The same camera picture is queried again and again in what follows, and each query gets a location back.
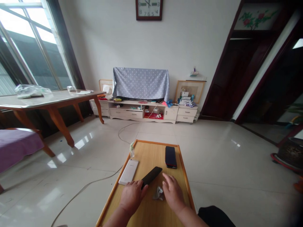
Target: clock face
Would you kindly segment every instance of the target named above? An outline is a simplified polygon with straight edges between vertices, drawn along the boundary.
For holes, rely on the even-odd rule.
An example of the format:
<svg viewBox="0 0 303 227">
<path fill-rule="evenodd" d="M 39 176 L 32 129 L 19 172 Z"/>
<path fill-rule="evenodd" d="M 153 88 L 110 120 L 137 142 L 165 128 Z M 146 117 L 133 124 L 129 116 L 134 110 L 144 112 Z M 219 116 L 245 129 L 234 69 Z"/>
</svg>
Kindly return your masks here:
<svg viewBox="0 0 303 227">
<path fill-rule="evenodd" d="M 139 17 L 159 17 L 162 0 L 138 0 Z"/>
</svg>

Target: marble tabletop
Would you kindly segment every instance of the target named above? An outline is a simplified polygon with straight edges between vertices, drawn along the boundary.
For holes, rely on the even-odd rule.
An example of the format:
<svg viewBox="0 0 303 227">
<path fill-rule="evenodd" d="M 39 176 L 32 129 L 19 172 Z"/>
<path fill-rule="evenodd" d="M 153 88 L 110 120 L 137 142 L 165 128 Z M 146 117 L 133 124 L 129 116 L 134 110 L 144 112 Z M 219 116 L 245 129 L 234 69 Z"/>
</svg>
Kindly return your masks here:
<svg viewBox="0 0 303 227">
<path fill-rule="evenodd" d="M 36 108 L 53 103 L 63 102 L 67 100 L 81 98 L 83 96 L 95 96 L 105 94 L 105 91 L 94 91 L 87 95 L 76 95 L 77 91 L 54 91 L 51 94 L 39 98 L 17 99 L 16 95 L 0 97 L 0 109 L 9 108 Z"/>
</svg>

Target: hand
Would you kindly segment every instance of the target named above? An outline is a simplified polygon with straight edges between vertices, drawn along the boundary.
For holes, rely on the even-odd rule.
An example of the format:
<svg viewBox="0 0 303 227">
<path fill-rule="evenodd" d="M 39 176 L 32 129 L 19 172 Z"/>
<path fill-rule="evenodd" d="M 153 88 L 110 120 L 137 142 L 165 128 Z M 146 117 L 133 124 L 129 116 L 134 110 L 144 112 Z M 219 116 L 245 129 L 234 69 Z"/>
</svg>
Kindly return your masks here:
<svg viewBox="0 0 303 227">
<path fill-rule="evenodd" d="M 148 185 L 141 190 L 143 181 L 128 182 L 122 191 L 119 207 L 132 216 L 138 209 L 142 199 L 144 198 Z"/>
<path fill-rule="evenodd" d="M 169 207 L 178 215 L 183 208 L 186 207 L 182 189 L 180 188 L 177 180 L 165 173 L 162 173 L 163 177 L 166 179 L 166 182 L 163 181 L 163 191 L 166 198 L 166 201 Z"/>
</svg>

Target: black phone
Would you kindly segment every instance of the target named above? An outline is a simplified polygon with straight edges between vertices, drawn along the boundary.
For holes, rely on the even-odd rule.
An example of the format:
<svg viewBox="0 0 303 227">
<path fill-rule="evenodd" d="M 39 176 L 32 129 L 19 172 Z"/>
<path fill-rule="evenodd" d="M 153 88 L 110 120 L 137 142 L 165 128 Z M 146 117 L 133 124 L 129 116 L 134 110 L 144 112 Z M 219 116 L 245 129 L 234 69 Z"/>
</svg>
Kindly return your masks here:
<svg viewBox="0 0 303 227">
<path fill-rule="evenodd" d="M 165 147 L 165 164 L 167 168 L 177 168 L 176 152 L 174 147 Z"/>
<path fill-rule="evenodd" d="M 143 184 L 142 184 L 142 188 L 141 190 L 144 188 L 145 185 L 150 184 L 155 178 L 156 176 L 158 176 L 158 174 L 162 171 L 162 168 L 160 167 L 155 167 L 153 168 L 142 180 L 143 180 Z"/>
</svg>

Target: small bottle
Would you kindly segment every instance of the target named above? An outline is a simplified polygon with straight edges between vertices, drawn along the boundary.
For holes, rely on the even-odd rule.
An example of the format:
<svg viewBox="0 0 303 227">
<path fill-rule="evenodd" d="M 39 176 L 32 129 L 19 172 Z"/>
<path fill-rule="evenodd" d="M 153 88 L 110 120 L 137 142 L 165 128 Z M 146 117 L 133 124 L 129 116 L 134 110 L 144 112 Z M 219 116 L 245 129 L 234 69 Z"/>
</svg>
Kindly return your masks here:
<svg viewBox="0 0 303 227">
<path fill-rule="evenodd" d="M 131 158 L 133 158 L 133 157 L 135 156 L 133 144 L 134 144 L 134 142 L 132 142 L 132 143 L 130 144 L 130 147 L 129 147 L 129 152 L 130 152 L 130 157 L 131 157 Z"/>
</svg>

